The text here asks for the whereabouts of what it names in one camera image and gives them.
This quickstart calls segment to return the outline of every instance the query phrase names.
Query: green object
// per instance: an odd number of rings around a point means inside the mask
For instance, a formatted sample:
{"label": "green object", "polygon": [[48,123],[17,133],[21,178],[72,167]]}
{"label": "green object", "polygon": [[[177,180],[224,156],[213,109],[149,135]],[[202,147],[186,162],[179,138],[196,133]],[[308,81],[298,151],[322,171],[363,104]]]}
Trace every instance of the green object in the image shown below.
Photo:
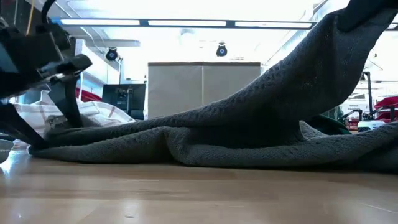
{"label": "green object", "polygon": [[308,120],[306,120],[307,124],[311,127],[317,129],[318,131],[328,134],[328,135],[337,135],[337,134],[352,134],[345,125],[341,124],[339,121],[329,118],[325,115],[314,116]]}

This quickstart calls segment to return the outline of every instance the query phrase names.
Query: cable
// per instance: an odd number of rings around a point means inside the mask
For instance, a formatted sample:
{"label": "cable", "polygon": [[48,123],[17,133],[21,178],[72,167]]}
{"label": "cable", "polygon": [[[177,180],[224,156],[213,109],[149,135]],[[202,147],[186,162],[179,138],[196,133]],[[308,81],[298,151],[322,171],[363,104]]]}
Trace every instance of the cable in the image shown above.
{"label": "cable", "polygon": [[33,10],[35,9],[35,0],[32,0],[32,6],[30,7],[29,22],[27,23],[26,35],[30,33],[30,27],[32,25]]}
{"label": "cable", "polygon": [[52,4],[54,4],[56,0],[46,0],[46,2],[43,5],[43,9],[42,9],[42,23],[44,24],[48,24],[49,20],[47,18],[47,14],[49,13],[49,10],[52,6]]}

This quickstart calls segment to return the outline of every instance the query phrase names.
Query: red object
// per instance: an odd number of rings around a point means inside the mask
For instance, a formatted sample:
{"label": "red object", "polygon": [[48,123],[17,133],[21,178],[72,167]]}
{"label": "red object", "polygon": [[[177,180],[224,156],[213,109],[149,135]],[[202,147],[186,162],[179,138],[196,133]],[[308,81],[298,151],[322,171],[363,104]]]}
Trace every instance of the red object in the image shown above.
{"label": "red object", "polygon": [[[80,94],[80,89],[79,88],[76,88],[75,94],[76,94],[76,97],[78,98],[79,94]],[[93,93],[90,93],[90,92],[88,92],[86,90],[82,90],[81,91],[81,100],[83,102],[89,102],[89,101],[102,102],[102,98],[101,97],[99,97],[99,96],[97,96],[97,95],[95,95]]]}
{"label": "red object", "polygon": [[[394,105],[395,106],[395,114],[396,114],[396,118],[398,118],[398,96],[391,96],[391,97],[387,97],[382,99],[380,102],[378,102],[376,105],[374,105],[374,108],[376,110],[382,108],[383,106],[387,106],[387,105]],[[385,123],[391,122],[390,120],[390,109],[383,109],[381,111],[379,111],[377,113],[377,118],[376,120],[381,120],[384,121]]]}

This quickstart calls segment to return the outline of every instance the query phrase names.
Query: knit fabric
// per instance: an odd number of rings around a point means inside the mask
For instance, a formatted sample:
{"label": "knit fabric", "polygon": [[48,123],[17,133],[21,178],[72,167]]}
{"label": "knit fabric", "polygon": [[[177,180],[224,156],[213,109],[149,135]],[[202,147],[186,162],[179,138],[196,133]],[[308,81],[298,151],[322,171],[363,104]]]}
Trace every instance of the knit fabric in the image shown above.
{"label": "knit fabric", "polygon": [[398,123],[327,136],[301,120],[353,92],[370,50],[392,22],[385,10],[349,33],[325,16],[284,60],[236,94],[204,107],[106,128],[51,130],[33,156],[94,163],[178,161],[207,167],[398,170]]}

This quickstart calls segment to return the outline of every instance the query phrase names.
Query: dome camera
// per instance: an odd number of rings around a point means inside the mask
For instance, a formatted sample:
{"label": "dome camera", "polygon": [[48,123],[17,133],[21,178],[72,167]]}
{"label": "dome camera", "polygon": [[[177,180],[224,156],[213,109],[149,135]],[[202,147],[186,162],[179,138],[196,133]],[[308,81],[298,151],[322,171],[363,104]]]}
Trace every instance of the dome camera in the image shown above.
{"label": "dome camera", "polygon": [[106,53],[105,57],[110,62],[116,61],[116,59],[118,59],[118,57],[119,57],[116,47],[110,47],[108,50],[108,53]]}
{"label": "dome camera", "polygon": [[225,44],[224,43],[220,43],[218,48],[217,48],[217,57],[224,57],[226,54],[228,53]]}

